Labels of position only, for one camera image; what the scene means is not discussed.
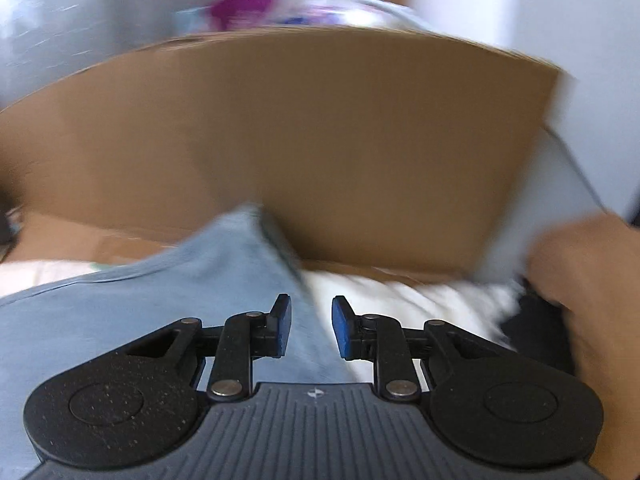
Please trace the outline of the cream bear print bedsheet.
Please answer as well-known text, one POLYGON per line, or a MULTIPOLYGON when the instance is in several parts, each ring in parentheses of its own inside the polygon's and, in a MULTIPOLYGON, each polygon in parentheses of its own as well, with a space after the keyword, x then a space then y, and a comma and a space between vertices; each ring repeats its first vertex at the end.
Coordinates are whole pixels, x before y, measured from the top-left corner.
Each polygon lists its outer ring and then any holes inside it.
MULTIPOLYGON (((65 260, 3 263, 1 295, 10 296, 36 286, 107 269, 106 264, 65 260)), ((518 297, 523 291, 523 287, 515 283, 458 281, 407 285, 397 280, 380 282, 326 271, 303 270, 299 277, 324 327, 330 326, 329 300, 343 295, 358 314, 390 315, 412 328, 420 327, 431 318, 439 318, 505 347, 509 344, 508 338, 500 324, 518 313, 518 297)))

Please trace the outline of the brown cardboard sheet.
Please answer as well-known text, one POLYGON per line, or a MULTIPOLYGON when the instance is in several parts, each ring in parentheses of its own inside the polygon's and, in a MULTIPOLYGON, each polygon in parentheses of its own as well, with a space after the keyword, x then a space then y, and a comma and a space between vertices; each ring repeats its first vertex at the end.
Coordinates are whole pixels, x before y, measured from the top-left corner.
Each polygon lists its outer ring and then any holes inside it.
POLYGON ((264 28, 111 58, 1 114, 12 259, 124 263, 247 202, 303 261, 436 280, 474 271, 561 71, 459 39, 264 28))

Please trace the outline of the brown cushion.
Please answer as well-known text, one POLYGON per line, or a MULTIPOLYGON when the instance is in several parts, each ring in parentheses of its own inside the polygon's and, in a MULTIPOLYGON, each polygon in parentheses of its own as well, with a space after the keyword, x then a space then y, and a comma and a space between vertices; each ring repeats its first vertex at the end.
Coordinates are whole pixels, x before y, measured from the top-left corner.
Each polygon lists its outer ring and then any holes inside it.
POLYGON ((604 212, 545 232, 526 278, 566 309, 578 375, 600 396, 604 425, 591 465, 639 477, 639 230, 604 212))

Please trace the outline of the purple white refill pouch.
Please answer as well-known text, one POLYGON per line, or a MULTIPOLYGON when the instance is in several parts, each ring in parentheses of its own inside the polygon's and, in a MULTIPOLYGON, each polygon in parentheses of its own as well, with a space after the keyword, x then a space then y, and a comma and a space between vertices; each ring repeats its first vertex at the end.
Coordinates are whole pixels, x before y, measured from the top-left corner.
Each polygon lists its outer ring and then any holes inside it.
POLYGON ((384 0, 218 0, 176 12, 172 24, 177 36, 269 26, 430 28, 413 10, 384 0))

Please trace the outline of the grey wrapped mattress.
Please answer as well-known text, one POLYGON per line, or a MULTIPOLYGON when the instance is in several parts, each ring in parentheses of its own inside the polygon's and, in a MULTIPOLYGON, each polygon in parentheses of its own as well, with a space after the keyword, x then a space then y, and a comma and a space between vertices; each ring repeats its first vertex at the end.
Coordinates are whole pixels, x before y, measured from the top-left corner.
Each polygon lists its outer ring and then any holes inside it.
POLYGON ((213 0, 1 0, 1 103, 174 33, 213 0))

